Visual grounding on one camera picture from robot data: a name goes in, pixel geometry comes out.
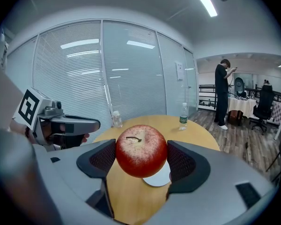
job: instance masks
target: cable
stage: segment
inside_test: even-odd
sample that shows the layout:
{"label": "cable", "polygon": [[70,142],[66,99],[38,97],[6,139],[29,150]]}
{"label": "cable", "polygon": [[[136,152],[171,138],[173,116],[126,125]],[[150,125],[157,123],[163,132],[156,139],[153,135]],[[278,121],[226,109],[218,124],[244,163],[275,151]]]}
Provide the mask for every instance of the cable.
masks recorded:
{"label": "cable", "polygon": [[248,138],[249,138],[249,129],[248,129],[248,135],[247,135],[247,141],[245,142],[245,149],[247,150],[247,164],[249,164],[249,154],[248,154]]}
{"label": "cable", "polygon": [[232,81],[233,81],[233,73],[232,73],[232,79],[231,79],[231,82],[230,82],[230,84],[229,84],[229,87],[231,87]]}

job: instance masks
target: apple stem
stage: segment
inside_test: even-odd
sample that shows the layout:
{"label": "apple stem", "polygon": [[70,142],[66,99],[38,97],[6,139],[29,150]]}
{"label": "apple stem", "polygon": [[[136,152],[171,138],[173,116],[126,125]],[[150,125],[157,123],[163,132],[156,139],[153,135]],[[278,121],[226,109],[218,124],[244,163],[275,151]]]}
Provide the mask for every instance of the apple stem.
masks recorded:
{"label": "apple stem", "polygon": [[126,138],[135,138],[135,139],[137,139],[137,140],[138,140],[138,142],[140,142],[140,141],[141,141],[141,139],[139,139],[139,138],[137,138],[137,137],[126,137]]}

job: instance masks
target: black shirt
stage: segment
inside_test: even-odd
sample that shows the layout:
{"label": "black shirt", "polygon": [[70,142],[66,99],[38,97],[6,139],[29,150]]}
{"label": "black shirt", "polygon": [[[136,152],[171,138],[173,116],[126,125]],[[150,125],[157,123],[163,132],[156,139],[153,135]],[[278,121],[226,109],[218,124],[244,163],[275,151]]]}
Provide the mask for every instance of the black shirt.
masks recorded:
{"label": "black shirt", "polygon": [[221,64],[218,64],[215,70],[215,91],[217,94],[228,93],[228,80],[224,79],[227,75],[226,69]]}

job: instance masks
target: white sneaker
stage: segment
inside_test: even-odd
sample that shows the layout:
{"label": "white sneaker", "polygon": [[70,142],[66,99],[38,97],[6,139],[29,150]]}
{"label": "white sneaker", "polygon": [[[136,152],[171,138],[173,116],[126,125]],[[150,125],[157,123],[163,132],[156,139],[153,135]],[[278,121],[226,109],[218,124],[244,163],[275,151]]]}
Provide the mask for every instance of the white sneaker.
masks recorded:
{"label": "white sneaker", "polygon": [[228,130],[227,126],[226,125],[223,125],[223,126],[219,126],[221,129],[223,130]]}

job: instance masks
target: white wall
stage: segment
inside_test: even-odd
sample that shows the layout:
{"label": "white wall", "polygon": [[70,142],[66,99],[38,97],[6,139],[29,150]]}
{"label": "white wall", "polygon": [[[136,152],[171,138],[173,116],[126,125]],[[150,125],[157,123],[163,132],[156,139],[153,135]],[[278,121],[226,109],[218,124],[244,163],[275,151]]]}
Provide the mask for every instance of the white wall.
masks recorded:
{"label": "white wall", "polygon": [[33,24],[24,28],[15,36],[9,46],[8,54],[40,32],[46,31],[54,26],[62,25],[63,23],[87,19],[115,19],[136,23],[159,31],[164,35],[177,40],[186,46],[186,48],[190,50],[193,49],[191,41],[185,38],[185,36],[183,36],[179,31],[150,15],[119,7],[91,6],[68,9],[42,17]]}
{"label": "white wall", "polygon": [[[251,73],[258,75],[258,87],[262,87],[264,79],[267,79],[273,86],[274,91],[281,92],[281,68],[272,63],[268,63],[262,60],[254,59],[229,59],[231,67],[237,67],[239,73]],[[201,84],[214,84],[214,71],[217,66],[217,62],[198,62],[199,72],[199,85]]]}
{"label": "white wall", "polygon": [[190,29],[196,58],[229,53],[281,55],[281,29],[260,0],[215,0],[218,16]]}

